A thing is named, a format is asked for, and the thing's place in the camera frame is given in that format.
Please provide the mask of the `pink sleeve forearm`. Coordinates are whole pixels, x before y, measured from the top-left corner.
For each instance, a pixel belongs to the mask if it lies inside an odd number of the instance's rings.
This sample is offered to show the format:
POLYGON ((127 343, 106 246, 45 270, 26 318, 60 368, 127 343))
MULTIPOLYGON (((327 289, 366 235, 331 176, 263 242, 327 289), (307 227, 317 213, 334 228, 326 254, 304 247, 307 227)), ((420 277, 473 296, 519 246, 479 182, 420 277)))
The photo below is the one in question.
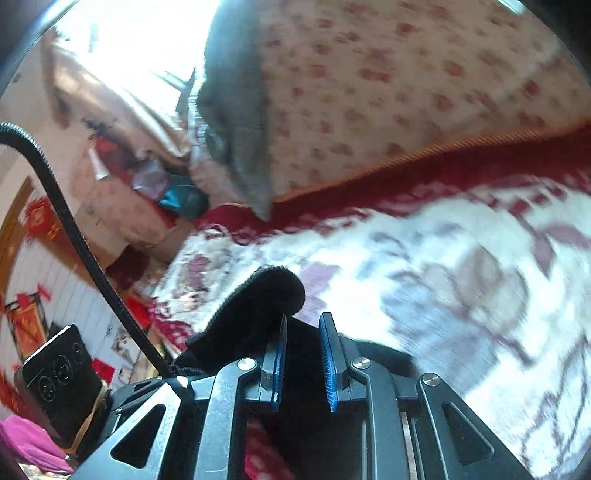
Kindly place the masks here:
POLYGON ((43 428, 28 419, 11 415, 2 420, 1 439, 17 457, 43 472, 73 472, 66 462, 66 454, 43 428))

